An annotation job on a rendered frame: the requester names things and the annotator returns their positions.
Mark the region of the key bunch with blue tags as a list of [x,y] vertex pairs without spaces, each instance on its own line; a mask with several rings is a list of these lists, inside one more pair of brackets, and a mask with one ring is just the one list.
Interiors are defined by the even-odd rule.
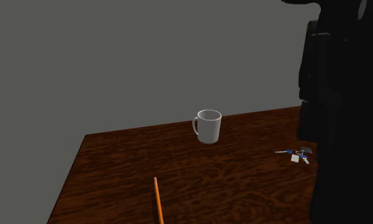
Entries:
[[301,146],[299,150],[283,150],[283,151],[275,151],[275,153],[288,153],[290,154],[290,161],[299,163],[300,160],[303,161],[305,164],[309,164],[309,159],[307,154],[312,154],[312,149]]

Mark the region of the white mug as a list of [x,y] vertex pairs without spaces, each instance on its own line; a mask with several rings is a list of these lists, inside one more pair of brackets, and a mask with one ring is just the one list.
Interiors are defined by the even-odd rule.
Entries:
[[218,141],[222,114],[213,109],[203,109],[192,120],[192,128],[197,139],[204,144]]

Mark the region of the dark brown wooden table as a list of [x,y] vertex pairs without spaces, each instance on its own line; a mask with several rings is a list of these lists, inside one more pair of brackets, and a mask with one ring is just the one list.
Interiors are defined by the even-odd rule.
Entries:
[[47,224],[308,224],[316,178],[290,161],[299,108],[222,118],[215,144],[191,122],[89,134]]

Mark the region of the orange pencil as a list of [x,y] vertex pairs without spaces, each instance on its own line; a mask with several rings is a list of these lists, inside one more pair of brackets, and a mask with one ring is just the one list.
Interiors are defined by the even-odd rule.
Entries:
[[160,224],[164,224],[164,218],[163,218],[163,213],[162,213],[162,206],[161,206],[161,201],[160,201],[160,192],[158,188],[158,180],[157,177],[153,178],[153,183],[154,183],[154,189],[155,189],[155,200],[157,203],[157,211],[158,211],[158,220]]

